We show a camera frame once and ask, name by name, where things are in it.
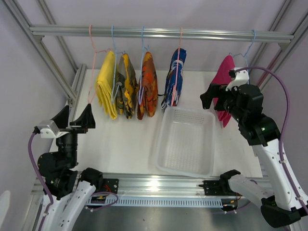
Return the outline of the pink trousers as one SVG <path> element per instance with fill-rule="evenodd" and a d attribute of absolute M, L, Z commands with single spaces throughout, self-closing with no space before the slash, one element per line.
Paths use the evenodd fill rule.
<path fill-rule="evenodd" d="M 213 84 L 228 85 L 231 82 L 229 71 L 235 67 L 233 57 L 227 55 L 219 66 L 219 69 L 212 80 Z M 231 119 L 231 115 L 226 111 L 217 111 L 218 120 L 225 128 Z"/>

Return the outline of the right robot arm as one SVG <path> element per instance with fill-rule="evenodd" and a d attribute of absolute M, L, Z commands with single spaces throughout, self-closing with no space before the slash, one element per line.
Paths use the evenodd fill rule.
<path fill-rule="evenodd" d="M 280 146 L 282 135 L 275 121 L 262 113 L 263 94 L 254 85 L 239 87 L 210 84 L 201 94 L 202 107 L 208 109 L 217 99 L 216 111 L 228 112 L 237 122 L 240 134 L 253 148 L 271 183 L 268 191 L 237 170 L 220 175 L 223 194 L 238 193 L 255 204 L 265 221 L 280 228 L 299 221 L 308 214 L 308 196 L 296 181 L 287 156 Z"/>

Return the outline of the blue white patterned trousers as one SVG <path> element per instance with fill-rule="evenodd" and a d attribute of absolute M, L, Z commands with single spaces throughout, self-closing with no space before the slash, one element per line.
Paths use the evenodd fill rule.
<path fill-rule="evenodd" d="M 183 65 L 186 60 L 186 50 L 176 49 L 172 55 L 169 72 L 166 77 L 165 92 L 161 108 L 165 110 L 168 106 L 177 106 L 181 96 L 183 85 Z"/>

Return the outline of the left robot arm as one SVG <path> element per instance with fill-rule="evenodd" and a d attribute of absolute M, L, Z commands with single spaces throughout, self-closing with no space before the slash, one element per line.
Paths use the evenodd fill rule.
<path fill-rule="evenodd" d="M 104 186 L 102 172 L 90 167 L 81 174 L 74 170 L 78 165 L 78 135 L 96 127 L 91 104 L 87 104 L 78 119 L 72 122 L 68 119 L 67 105 L 52 119 L 35 126 L 32 134 L 54 139 L 58 148 L 32 162 L 44 190 L 38 231 L 72 230 L 86 201 Z"/>

